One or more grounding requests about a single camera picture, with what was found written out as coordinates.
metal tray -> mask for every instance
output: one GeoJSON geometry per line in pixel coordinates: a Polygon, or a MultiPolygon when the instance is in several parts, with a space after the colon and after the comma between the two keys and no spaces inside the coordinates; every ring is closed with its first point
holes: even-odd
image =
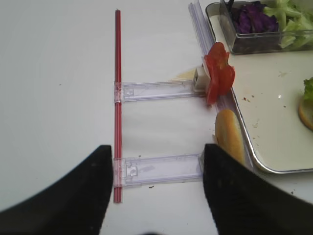
{"type": "MultiPolygon", "coordinates": [[[[217,3],[212,3],[212,4],[208,5],[206,7],[205,11],[206,11],[206,15],[207,15],[207,18],[208,18],[209,30],[214,35],[215,41],[217,41],[216,40],[216,35],[217,34],[216,34],[216,32],[214,32],[214,29],[213,29],[212,22],[211,22],[210,18],[212,18],[214,16],[220,15],[220,3],[217,2],[217,3]]],[[[255,54],[255,55],[248,55],[248,56],[249,56],[249,59],[251,59],[251,60],[254,60],[258,56],[262,57],[263,60],[267,60],[267,59],[269,59],[269,57],[267,57],[268,55],[271,55],[270,56],[271,58],[274,57],[277,60],[282,59],[282,58],[284,59],[285,57],[293,58],[293,60],[294,60],[295,58],[301,59],[302,57],[304,59],[308,59],[308,57],[311,54],[310,54],[310,51],[307,51],[307,52],[303,51],[303,52],[255,54]]],[[[236,57],[239,56],[238,57],[239,60],[245,61],[247,55],[235,55],[235,56],[236,57]]],[[[283,68],[285,63],[278,63],[278,65],[280,65],[280,67],[283,68]]],[[[246,147],[247,147],[247,151],[248,151],[248,153],[250,155],[250,158],[252,159],[252,161],[255,163],[255,165],[259,169],[261,169],[262,171],[265,171],[265,172],[277,173],[277,174],[298,173],[298,172],[312,172],[313,171],[313,167],[311,167],[310,164],[308,164],[308,165],[305,164],[305,159],[303,159],[302,167],[292,167],[292,163],[289,163],[289,167],[286,167],[285,169],[283,169],[283,167],[281,169],[278,169],[278,168],[274,168],[274,167],[269,167],[269,164],[264,164],[265,161],[262,158],[262,157],[264,157],[264,155],[261,157],[261,155],[259,154],[259,150],[257,150],[255,148],[255,146],[256,146],[255,140],[252,140],[251,136],[248,133],[247,123],[249,123],[250,120],[247,117],[245,117],[245,120],[244,120],[244,117],[243,117],[243,114],[242,114],[242,110],[240,110],[240,108],[242,109],[242,106],[240,106],[240,104],[239,104],[239,102],[237,100],[238,97],[236,97],[233,88],[231,90],[230,96],[231,97],[229,98],[229,100],[233,100],[233,102],[235,103],[235,105],[233,107],[235,108],[236,113],[237,113],[238,118],[239,118],[239,121],[240,121],[240,125],[241,125],[242,131],[243,131],[243,136],[244,136],[244,139],[245,139],[245,144],[246,144],[246,147]]]]}

red straw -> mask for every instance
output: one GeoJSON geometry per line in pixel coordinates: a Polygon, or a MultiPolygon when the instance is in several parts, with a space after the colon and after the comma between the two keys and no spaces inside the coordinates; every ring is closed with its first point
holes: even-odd
{"type": "MultiPolygon", "coordinates": [[[[115,11],[115,82],[122,82],[121,69],[121,11],[115,11]]],[[[122,158],[122,104],[115,103],[115,134],[114,134],[114,159],[122,158]]],[[[114,188],[114,202],[122,202],[122,187],[114,188]]]]}

clear plastic bracket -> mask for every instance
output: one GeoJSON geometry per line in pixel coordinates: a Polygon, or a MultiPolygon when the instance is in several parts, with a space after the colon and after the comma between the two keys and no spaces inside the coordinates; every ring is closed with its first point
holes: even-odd
{"type": "Polygon", "coordinates": [[[199,0],[196,0],[194,4],[189,4],[188,9],[202,55],[205,56],[216,42],[215,36],[209,30],[209,24],[203,15],[199,0]]]}
{"type": "Polygon", "coordinates": [[[114,160],[114,187],[201,181],[200,154],[114,160]]]}
{"type": "Polygon", "coordinates": [[[204,91],[195,91],[193,80],[152,83],[115,83],[114,87],[115,102],[205,96],[204,91]]]}

purple cabbage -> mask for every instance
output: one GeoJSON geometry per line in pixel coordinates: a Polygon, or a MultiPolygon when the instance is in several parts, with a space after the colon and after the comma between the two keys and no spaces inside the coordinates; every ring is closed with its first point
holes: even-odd
{"type": "Polygon", "coordinates": [[[263,13],[265,4],[256,1],[240,8],[231,8],[230,14],[236,31],[241,34],[277,32],[278,22],[275,16],[263,13]]]}

bread roll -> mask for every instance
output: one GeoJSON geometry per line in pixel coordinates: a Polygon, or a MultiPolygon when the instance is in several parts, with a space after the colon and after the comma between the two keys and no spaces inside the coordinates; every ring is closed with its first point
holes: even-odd
{"type": "Polygon", "coordinates": [[[220,111],[215,120],[215,136],[219,146],[230,156],[245,164],[245,150],[238,119],[233,111],[220,111]]]}
{"type": "Polygon", "coordinates": [[[303,124],[313,131],[313,102],[302,97],[299,102],[298,113],[303,124]]]}

